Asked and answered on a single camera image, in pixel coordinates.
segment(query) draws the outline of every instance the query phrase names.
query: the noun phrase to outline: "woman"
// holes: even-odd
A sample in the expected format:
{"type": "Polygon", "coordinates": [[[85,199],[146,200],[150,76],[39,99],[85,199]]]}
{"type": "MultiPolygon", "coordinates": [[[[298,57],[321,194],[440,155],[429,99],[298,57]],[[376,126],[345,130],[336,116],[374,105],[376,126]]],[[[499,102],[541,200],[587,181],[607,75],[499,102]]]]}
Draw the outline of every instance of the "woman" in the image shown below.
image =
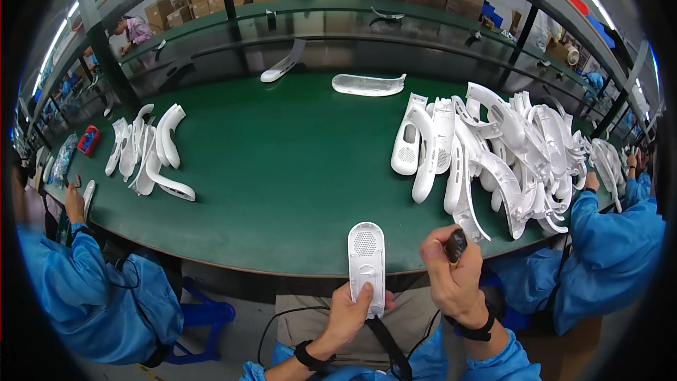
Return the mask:
{"type": "Polygon", "coordinates": [[[122,55],[126,55],[132,46],[138,46],[153,37],[153,31],[142,18],[123,16],[113,30],[116,36],[124,33],[127,36],[127,44],[121,48],[122,55]]]}

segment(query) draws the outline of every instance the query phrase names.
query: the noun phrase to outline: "red box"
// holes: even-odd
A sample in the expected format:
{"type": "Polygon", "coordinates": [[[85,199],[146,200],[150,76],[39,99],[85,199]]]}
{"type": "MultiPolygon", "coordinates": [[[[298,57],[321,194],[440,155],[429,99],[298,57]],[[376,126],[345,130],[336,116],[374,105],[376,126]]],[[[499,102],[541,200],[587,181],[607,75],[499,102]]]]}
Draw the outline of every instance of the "red box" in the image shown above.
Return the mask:
{"type": "Polygon", "coordinates": [[[83,136],[80,137],[77,148],[88,157],[91,157],[97,144],[99,144],[99,140],[101,140],[99,129],[90,125],[87,127],[87,130],[85,130],[83,136]]]}

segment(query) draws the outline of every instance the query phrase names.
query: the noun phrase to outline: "factory worker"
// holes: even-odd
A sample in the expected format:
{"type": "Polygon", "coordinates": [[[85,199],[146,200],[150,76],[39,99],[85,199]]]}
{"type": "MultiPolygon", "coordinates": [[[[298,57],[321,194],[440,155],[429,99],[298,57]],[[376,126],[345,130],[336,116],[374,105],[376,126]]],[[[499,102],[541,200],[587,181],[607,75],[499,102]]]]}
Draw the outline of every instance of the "factory worker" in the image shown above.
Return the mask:
{"type": "Polygon", "coordinates": [[[71,351],[111,365],[159,365],[183,329],[177,294],[162,267],[137,254],[106,264],[83,218],[75,184],[66,190],[72,247],[30,223],[21,172],[12,168],[18,241],[37,299],[71,351]]]}
{"type": "Polygon", "coordinates": [[[507,304],[524,314],[544,311],[539,321],[550,321],[558,335],[581,318],[608,315],[631,304],[651,282],[661,254],[666,198],[657,200],[656,179],[648,198],[643,198],[645,181],[629,181],[630,207],[621,214],[601,214],[599,180],[588,173],[571,208],[573,250],[564,257],[561,273],[560,250],[541,249],[526,258],[508,255],[489,263],[503,284],[507,304]]]}
{"type": "Polygon", "coordinates": [[[149,38],[153,37],[153,31],[142,18],[128,17],[127,15],[120,18],[117,27],[113,30],[116,36],[122,33],[127,37],[127,44],[122,47],[122,55],[126,55],[132,46],[138,46],[149,38]]]}
{"type": "MultiPolygon", "coordinates": [[[[444,380],[447,377],[441,332],[441,324],[447,322],[441,321],[431,335],[421,338],[421,332],[425,331],[423,326],[428,325],[428,320],[440,309],[443,315],[454,318],[466,329],[485,333],[483,328],[488,330],[489,338],[484,341],[464,338],[468,369],[463,380],[539,380],[540,364],[529,362],[512,331],[503,328],[487,309],[484,293],[478,288],[482,269],[479,246],[468,241],[458,266],[450,267],[443,244],[458,228],[458,225],[438,228],[421,246],[420,255],[430,277],[429,288],[412,289],[397,295],[386,292],[382,321],[397,348],[406,355],[413,348],[406,343],[422,341],[408,360],[411,378],[444,380]]],[[[294,296],[292,303],[289,298],[278,296],[276,310],[309,305],[328,305],[330,310],[328,315],[326,310],[315,309],[282,315],[284,320],[278,324],[271,368],[247,362],[240,381],[299,381],[312,376],[332,381],[397,381],[389,369],[389,356],[383,352],[374,333],[365,326],[373,293],[371,284],[365,283],[353,303],[350,285],[346,283],[334,291],[330,301],[294,296]]],[[[395,371],[402,378],[400,369],[395,371]]]]}

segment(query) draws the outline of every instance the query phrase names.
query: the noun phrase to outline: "hand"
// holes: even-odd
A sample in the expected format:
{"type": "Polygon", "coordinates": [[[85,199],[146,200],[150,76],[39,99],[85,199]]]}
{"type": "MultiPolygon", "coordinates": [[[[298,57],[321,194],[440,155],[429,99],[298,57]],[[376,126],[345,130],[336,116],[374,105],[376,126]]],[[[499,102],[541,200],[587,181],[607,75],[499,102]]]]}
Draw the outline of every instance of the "hand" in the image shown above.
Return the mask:
{"type": "Polygon", "coordinates": [[[433,303],[443,314],[469,329],[482,328],[489,319],[484,293],[479,290],[482,253],[468,240],[468,248],[452,269],[444,252],[444,243],[461,226],[457,224],[434,229],[419,249],[430,276],[433,303]]]}
{"type": "MultiPolygon", "coordinates": [[[[374,287],[369,282],[362,285],[356,303],[351,299],[349,282],[337,288],[332,295],[327,327],[317,340],[309,344],[309,354],[316,359],[327,360],[335,351],[350,343],[364,325],[373,296],[374,287]]],[[[395,306],[393,293],[386,291],[385,309],[393,309],[395,306]]]]}
{"type": "Polygon", "coordinates": [[[594,171],[590,171],[586,175],[586,184],[584,188],[593,189],[596,193],[599,190],[599,180],[597,179],[597,174],[594,171]]]}
{"type": "Polygon", "coordinates": [[[66,215],[71,224],[85,224],[85,217],[83,216],[85,214],[85,200],[78,193],[73,183],[70,183],[68,189],[66,189],[66,202],[64,206],[66,207],[66,215]]]}

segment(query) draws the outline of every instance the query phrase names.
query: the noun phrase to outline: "green workbench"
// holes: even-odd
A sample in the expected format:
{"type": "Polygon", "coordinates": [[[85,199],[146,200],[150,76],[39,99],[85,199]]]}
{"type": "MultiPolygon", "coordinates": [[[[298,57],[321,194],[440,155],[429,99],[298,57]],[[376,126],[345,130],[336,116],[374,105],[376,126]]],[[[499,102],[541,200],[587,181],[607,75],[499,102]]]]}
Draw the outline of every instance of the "green workbench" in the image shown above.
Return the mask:
{"type": "MultiPolygon", "coordinates": [[[[414,177],[390,167],[394,138],[410,92],[431,100],[464,97],[466,86],[407,78],[401,93],[372,98],[335,92],[334,75],[292,72],[271,84],[246,78],[155,97],[155,124],[174,103],[187,114],[173,136],[181,166],[160,172],[191,186],[196,202],[157,186],[137,196],[128,186],[139,165],[127,184],[117,168],[105,175],[111,124],[134,117],[123,109],[90,122],[102,139],[92,158],[75,151],[68,179],[80,174],[81,191],[96,181],[91,222],[182,258],[261,273],[347,275],[348,232],[371,221],[385,232],[387,272],[420,271],[421,242],[432,229],[453,223],[442,206],[448,173],[438,175],[428,198],[416,204],[414,177]]],[[[45,190],[63,202],[63,189],[45,190]]],[[[600,190],[604,207],[611,197],[600,190]]],[[[492,237],[480,243],[484,257],[549,236],[531,220],[512,241],[504,211],[492,212],[490,198],[473,183],[476,215],[492,237]]]]}

